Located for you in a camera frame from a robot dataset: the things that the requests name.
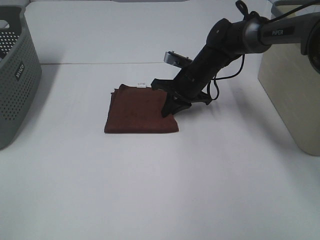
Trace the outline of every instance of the black robotic arm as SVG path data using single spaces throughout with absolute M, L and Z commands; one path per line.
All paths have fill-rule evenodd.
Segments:
M 164 61 L 181 70 L 173 80 L 154 79 L 151 83 L 152 89 L 167 92 L 163 117 L 188 109 L 192 103 L 210 104 L 213 99 L 202 90 L 222 68 L 245 54 L 263 53 L 273 44 L 301 43 L 301 54 L 308 54 L 320 73 L 320 13 L 273 21 L 254 11 L 249 14 L 241 0 L 236 6 L 244 19 L 235 23 L 225 18 L 218 21 L 193 61 L 174 52 L 166 53 Z

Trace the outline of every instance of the cloth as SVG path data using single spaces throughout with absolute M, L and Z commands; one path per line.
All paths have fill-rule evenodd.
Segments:
M 172 114 L 165 118 L 161 116 L 166 96 L 167 93 L 161 90 L 122 84 L 111 94 L 104 132 L 108 134 L 178 132 L 178 124 Z

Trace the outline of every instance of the perforated basket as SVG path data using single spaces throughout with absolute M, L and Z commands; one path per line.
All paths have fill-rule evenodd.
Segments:
M 42 70 L 21 6 L 0 6 L 0 149 L 14 139 L 37 91 Z

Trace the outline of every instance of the white tabletop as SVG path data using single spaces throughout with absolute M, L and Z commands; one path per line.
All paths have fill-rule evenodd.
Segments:
M 261 14 L 267 5 L 246 2 Z M 194 58 L 217 21 L 243 18 L 235 0 L 37 1 L 25 17 L 41 63 L 161 63 L 171 50 Z

